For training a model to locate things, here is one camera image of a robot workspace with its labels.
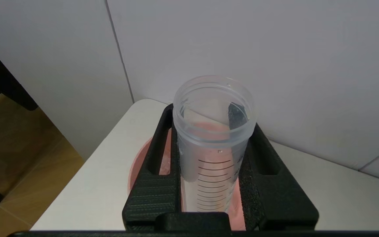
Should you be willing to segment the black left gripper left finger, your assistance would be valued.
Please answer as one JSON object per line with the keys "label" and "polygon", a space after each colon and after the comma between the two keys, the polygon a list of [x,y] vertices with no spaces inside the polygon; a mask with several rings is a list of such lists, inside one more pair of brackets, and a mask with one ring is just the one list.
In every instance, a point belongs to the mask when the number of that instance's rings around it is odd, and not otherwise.
{"label": "black left gripper left finger", "polygon": [[[170,134],[170,172],[160,168]],[[122,219],[127,231],[154,231],[155,220],[165,213],[181,212],[181,171],[173,105],[164,109],[127,201]]]}

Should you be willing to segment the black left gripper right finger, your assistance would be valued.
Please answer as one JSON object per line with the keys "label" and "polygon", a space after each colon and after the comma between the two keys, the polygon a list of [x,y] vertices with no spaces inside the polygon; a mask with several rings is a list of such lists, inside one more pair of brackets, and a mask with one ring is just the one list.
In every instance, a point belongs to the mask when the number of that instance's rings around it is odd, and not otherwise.
{"label": "black left gripper right finger", "polygon": [[319,212],[268,138],[255,125],[236,183],[233,231],[314,230]]}

